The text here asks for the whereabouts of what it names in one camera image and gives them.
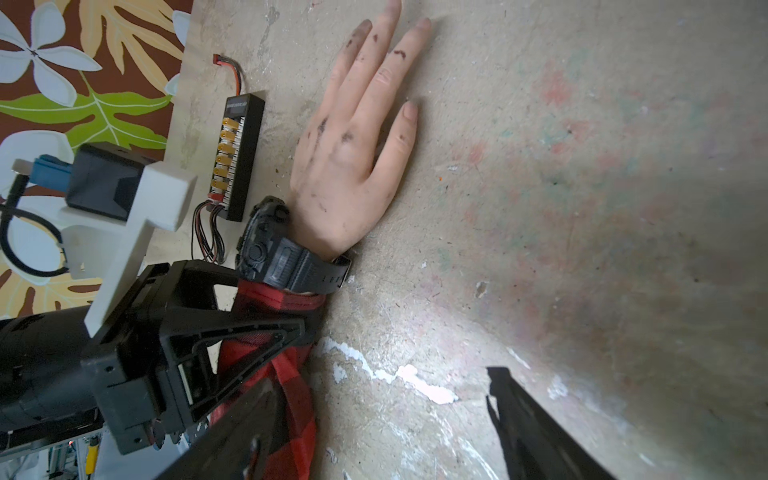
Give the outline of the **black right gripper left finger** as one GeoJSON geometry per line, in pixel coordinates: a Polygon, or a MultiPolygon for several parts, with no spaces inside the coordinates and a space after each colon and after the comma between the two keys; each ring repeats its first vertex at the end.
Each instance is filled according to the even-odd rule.
{"type": "Polygon", "coordinates": [[[160,479],[262,479],[285,442],[285,395],[270,379],[242,394],[160,479]]]}

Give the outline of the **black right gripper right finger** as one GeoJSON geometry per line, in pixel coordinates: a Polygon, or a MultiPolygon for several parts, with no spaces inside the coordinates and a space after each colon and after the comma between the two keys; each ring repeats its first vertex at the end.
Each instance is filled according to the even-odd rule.
{"type": "Polygon", "coordinates": [[[614,479],[514,380],[508,368],[489,367],[487,374],[487,409],[511,479],[614,479]]]}

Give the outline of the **black digital wrist watch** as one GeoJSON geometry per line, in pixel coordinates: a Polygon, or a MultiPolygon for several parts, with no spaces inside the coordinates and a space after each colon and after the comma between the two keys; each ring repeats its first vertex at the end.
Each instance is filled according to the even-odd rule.
{"type": "Polygon", "coordinates": [[[290,211],[277,197],[267,196],[254,206],[237,245],[239,277],[294,293],[328,295],[339,290],[351,260],[322,260],[288,238],[289,223],[290,211]]]}

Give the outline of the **red plaid sleeve forearm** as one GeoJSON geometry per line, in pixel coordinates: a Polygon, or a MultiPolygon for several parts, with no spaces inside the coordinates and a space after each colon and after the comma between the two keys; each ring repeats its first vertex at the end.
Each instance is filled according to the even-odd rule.
{"type": "Polygon", "coordinates": [[[263,379],[278,384],[278,409],[272,446],[266,462],[266,479],[307,479],[316,448],[316,415],[311,389],[302,369],[322,325],[326,297],[298,294],[263,283],[241,280],[233,309],[244,313],[298,314],[306,320],[308,338],[290,347],[259,369],[233,397],[219,406],[211,422],[222,419],[239,396],[263,379]]]}

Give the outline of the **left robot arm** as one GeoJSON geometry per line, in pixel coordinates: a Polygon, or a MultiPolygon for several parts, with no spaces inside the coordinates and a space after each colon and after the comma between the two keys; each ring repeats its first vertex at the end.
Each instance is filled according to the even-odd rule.
{"type": "Polygon", "coordinates": [[[236,273],[202,261],[148,266],[96,333],[86,307],[1,324],[1,456],[108,429],[129,454],[178,440],[306,334],[303,314],[225,311],[236,273]]]}

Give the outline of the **pale mannequin hand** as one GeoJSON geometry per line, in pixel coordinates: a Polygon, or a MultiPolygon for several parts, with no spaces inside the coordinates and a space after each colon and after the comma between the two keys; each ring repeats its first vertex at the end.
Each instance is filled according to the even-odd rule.
{"type": "Polygon", "coordinates": [[[392,41],[402,10],[387,3],[344,43],[316,113],[294,154],[288,199],[290,237],[331,261],[381,220],[403,178],[417,136],[419,107],[403,104],[379,138],[403,80],[431,34],[420,19],[392,41]]]}

